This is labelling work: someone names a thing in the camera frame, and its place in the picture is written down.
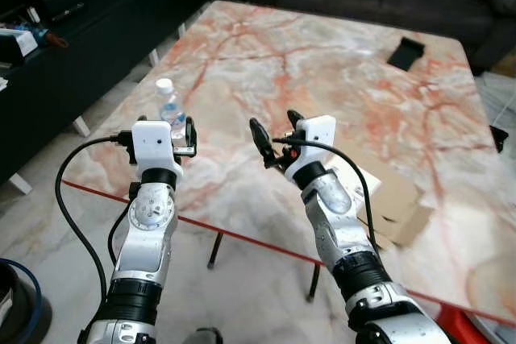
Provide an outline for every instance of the bottle cap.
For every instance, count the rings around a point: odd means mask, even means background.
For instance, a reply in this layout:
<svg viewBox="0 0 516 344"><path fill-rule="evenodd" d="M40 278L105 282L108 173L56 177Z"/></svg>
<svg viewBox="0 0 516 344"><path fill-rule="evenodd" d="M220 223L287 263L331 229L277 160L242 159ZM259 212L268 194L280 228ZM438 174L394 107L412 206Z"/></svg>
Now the bottle cap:
<svg viewBox="0 0 516 344"><path fill-rule="evenodd" d="M158 81L156 81L156 88L157 91L161 94L170 94L174 91L172 80L168 78L160 78Z"/></svg>

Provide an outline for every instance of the blue cable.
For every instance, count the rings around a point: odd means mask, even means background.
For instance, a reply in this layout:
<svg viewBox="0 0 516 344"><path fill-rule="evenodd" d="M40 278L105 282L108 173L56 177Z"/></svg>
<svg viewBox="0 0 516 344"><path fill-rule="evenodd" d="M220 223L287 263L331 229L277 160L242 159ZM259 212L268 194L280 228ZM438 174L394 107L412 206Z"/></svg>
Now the blue cable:
<svg viewBox="0 0 516 344"><path fill-rule="evenodd" d="M41 312L43 311L43 297L41 296L41 287L40 283L32 274L32 271L24 267L21 263L18 263L16 261L12 261L10 259L0 258L0 263L7 263L11 266L17 267L19 270L23 271L27 276L31 279L32 283L34 284L35 288L35 308L32 312L31 319L29 320L29 324L27 328L25 329L25 333L23 334L22 338L20 339L20 344L25 344L29 337L32 335L32 332L34 331L35 327L38 325L38 321L41 317Z"/></svg>

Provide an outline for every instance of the cardboard box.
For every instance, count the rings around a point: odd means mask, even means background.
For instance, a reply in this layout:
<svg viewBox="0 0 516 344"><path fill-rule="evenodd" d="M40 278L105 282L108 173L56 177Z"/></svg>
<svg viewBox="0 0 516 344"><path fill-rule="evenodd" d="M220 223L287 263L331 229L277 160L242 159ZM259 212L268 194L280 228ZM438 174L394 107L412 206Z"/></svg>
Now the cardboard box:
<svg viewBox="0 0 516 344"><path fill-rule="evenodd" d="M369 189L378 244L388 246L385 238L404 246L411 244L427 225L432 212L432 209L419 204L424 192L388 164L366 154L353 143L339 140L335 146L380 181L380 184L373 183L372 189ZM366 176L366 181L369 186L371 178ZM362 222L367 222L363 206L358 217Z"/></svg>

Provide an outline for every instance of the red object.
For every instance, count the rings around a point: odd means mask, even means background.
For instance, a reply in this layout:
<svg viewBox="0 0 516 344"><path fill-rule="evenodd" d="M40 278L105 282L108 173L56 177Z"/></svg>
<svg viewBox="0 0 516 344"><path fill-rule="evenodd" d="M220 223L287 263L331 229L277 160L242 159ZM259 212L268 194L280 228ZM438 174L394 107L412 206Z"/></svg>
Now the red object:
<svg viewBox="0 0 516 344"><path fill-rule="evenodd" d="M460 344L490 344L466 314L453 306L441 304L441 313L437 317L437 323Z"/></svg>

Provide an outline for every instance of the tv stand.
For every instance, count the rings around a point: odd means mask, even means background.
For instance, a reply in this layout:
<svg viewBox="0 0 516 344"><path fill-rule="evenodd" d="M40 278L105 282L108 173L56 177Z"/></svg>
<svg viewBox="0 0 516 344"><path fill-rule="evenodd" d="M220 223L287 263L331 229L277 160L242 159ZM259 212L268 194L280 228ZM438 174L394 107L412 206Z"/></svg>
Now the tv stand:
<svg viewBox="0 0 516 344"><path fill-rule="evenodd" d="M52 27L69 48L38 48L0 70L9 81L0 92L0 184L207 1L85 0L81 13Z"/></svg>

